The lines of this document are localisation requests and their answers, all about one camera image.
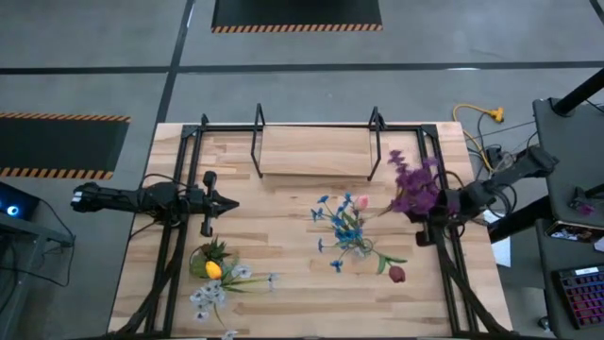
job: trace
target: yellow cable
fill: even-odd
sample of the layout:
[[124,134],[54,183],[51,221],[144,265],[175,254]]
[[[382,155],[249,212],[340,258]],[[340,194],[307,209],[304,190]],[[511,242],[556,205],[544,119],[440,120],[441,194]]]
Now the yellow cable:
[[[455,108],[453,108],[453,121],[459,122],[459,120],[457,118],[457,111],[461,108],[473,109],[473,110],[488,114],[497,123],[503,122],[503,109],[502,108],[499,108],[498,110],[485,110],[485,109],[479,108],[474,105],[469,105],[469,104],[460,104],[460,105],[456,105]],[[476,141],[476,138],[474,138],[474,136],[472,136],[465,129],[463,130],[463,134],[466,135],[470,139],[470,141],[472,141],[472,143],[474,143],[474,145],[476,146],[479,155],[482,157],[484,166],[486,166],[486,168],[489,170],[489,172],[493,172],[494,169],[493,169],[493,167],[491,167],[491,164],[489,164],[489,161],[487,160],[487,157],[484,154],[484,150],[482,149],[482,147],[480,147],[480,144],[478,144],[478,142]]]

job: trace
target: yellow and black striped tape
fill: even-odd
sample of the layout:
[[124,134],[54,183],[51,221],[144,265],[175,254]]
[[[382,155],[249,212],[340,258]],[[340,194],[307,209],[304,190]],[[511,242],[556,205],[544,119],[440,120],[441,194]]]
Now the yellow and black striped tape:
[[112,171],[38,168],[0,168],[0,177],[23,177],[39,179],[97,179],[113,177]]
[[23,113],[23,112],[2,112],[0,118],[14,119],[47,119],[47,120],[92,120],[103,122],[126,122],[130,123],[128,116],[116,115],[95,115],[95,114],[53,114],[53,113]]
[[217,26],[212,33],[287,33],[287,32],[352,32],[380,31],[379,24],[336,24],[336,25],[231,25]]

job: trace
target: wooden board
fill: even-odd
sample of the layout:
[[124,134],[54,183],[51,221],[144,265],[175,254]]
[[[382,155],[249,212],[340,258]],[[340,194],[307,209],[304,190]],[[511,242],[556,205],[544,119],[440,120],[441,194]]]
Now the wooden board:
[[[147,173],[172,175],[181,126],[158,126]],[[465,182],[472,180],[461,125],[441,123],[438,129],[446,168],[459,174]],[[384,156],[392,149],[400,149],[408,162],[419,164],[412,133],[384,132],[382,136]],[[314,224],[310,219],[310,208],[316,206],[317,198],[330,195],[337,201],[342,200],[345,192],[367,194],[371,199],[368,213],[377,213],[394,193],[394,169],[385,160],[372,182],[365,178],[334,177],[259,179],[249,157],[250,143],[251,133],[247,132],[204,134],[197,173],[197,181],[201,182],[205,171],[215,171],[218,174],[216,188],[221,195],[241,202],[241,207],[213,221],[215,234],[228,242],[228,250],[239,253],[242,263],[251,265],[255,275],[277,272],[281,276],[277,290],[271,294],[229,293],[226,307],[220,310],[229,328],[237,330],[239,337],[450,335],[436,249],[415,245],[414,233],[421,227],[409,223],[403,215],[389,213],[369,219],[365,235],[376,242],[379,250],[409,260],[404,264],[405,283],[392,283],[386,274],[377,276],[376,258],[357,261],[352,255],[345,256],[343,273],[336,274],[329,262],[339,252],[326,249],[321,254],[317,251],[320,237],[326,243],[334,241],[330,232],[321,229],[322,224]],[[138,216],[134,229],[149,221],[147,216]],[[191,292],[204,283],[188,272],[189,255],[208,241],[199,234],[201,221],[202,216],[194,216],[189,226],[173,327],[175,337],[211,337],[224,333],[214,316],[205,324],[194,321],[194,308],[189,301]],[[123,326],[148,293],[160,235],[160,228],[154,227],[130,242],[110,330]],[[510,328],[486,229],[467,225],[462,246],[475,292],[489,312],[504,327]],[[265,288],[264,282],[254,286],[259,291]],[[464,324],[459,292],[456,297]],[[159,324],[163,321],[163,312],[159,311]]]
[[371,173],[368,128],[271,127],[262,132],[266,175],[361,176]]

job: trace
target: red tulip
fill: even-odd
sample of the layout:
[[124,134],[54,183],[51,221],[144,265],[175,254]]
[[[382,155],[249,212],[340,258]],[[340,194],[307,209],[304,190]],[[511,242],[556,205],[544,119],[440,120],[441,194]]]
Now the red tulip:
[[388,271],[388,275],[394,283],[405,281],[405,271],[398,265],[391,265],[390,270]]

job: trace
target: rgb keyboard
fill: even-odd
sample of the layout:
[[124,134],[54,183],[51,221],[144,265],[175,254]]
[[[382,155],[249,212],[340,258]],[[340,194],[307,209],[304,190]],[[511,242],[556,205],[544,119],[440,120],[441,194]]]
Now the rgb keyboard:
[[604,266],[558,271],[554,279],[575,328],[604,325]]

